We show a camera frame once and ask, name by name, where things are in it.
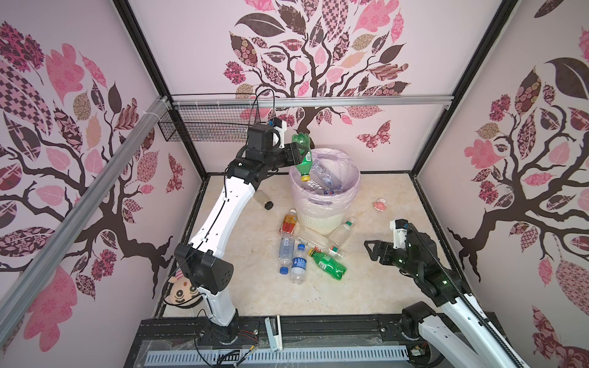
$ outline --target ventilation grille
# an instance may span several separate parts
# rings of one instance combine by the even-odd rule
[[[204,350],[203,357],[210,364],[217,363],[217,356],[229,352],[225,350]],[[242,349],[240,357],[248,352]],[[234,360],[224,360],[222,365],[233,365]],[[272,352],[270,349],[256,349],[242,364],[256,363],[327,363],[327,362],[379,362],[392,360],[409,360],[405,346],[350,346],[350,347],[292,347],[282,352]],[[157,366],[186,366],[205,362],[198,356],[196,350],[148,352],[145,367]]]

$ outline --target shelf rod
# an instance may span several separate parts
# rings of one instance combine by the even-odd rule
[[[383,106],[383,105],[449,105],[452,95],[404,95],[404,96],[357,96],[357,97],[297,97],[276,98],[277,108],[319,106]],[[175,106],[221,106],[251,104],[253,99],[226,98],[222,100],[177,100]],[[271,98],[258,99],[258,106],[271,108]]]

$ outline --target bottle label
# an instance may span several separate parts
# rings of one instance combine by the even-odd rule
[[[296,257],[295,259],[293,259],[293,265],[292,267],[300,267],[302,269],[306,269],[307,268],[307,260],[301,257]]]

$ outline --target plastic bag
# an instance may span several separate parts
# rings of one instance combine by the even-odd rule
[[[294,203],[297,216],[329,218],[344,215],[352,200],[360,191],[360,169],[354,160],[342,150],[334,148],[315,148],[311,150],[313,161],[319,161],[342,181],[343,193],[320,195],[303,189],[300,173],[296,167],[290,168]]]

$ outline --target black cable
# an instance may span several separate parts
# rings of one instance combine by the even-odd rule
[[[419,232],[417,231],[417,228],[415,228],[415,226],[413,224],[411,224],[411,223],[409,224],[409,226],[415,232],[415,235],[417,236],[417,239],[421,243],[422,247],[425,248],[428,251],[429,255],[433,258],[433,260],[435,260],[435,262],[438,265],[438,267],[440,268],[440,270],[442,270],[444,276],[446,276],[446,278],[450,282],[450,285],[454,288],[455,291],[458,292],[458,295],[460,296],[460,299],[462,299],[462,301],[470,309],[470,311],[472,312],[472,314],[474,314],[475,317],[477,317],[477,319],[480,321],[480,323],[483,326],[485,326],[485,328],[489,331],[489,333],[491,334],[491,336],[493,336],[493,338],[497,341],[497,343],[501,346],[501,348],[503,348],[503,350],[506,352],[506,354],[509,355],[509,358],[514,362],[514,364],[517,367],[519,367],[519,368],[524,368],[524,365],[520,362],[519,359],[517,359],[517,356],[515,356],[514,352],[509,348],[509,345],[507,345],[507,343],[505,342],[505,340],[503,340],[499,336],[499,334],[493,329],[493,325],[490,324],[491,322],[488,319],[484,319],[482,317],[482,315],[480,315],[478,313],[478,311],[475,309],[475,307],[472,306],[472,304],[470,303],[470,301],[468,301],[468,299],[464,296],[464,294],[462,293],[462,290],[460,290],[458,288],[458,286],[456,285],[456,283],[454,282],[454,280],[452,279],[452,277],[450,277],[450,275],[446,271],[446,268],[439,261],[439,258],[437,258],[433,254],[433,252],[429,249],[429,247],[425,244],[423,238],[421,237],[421,235],[419,235]]]

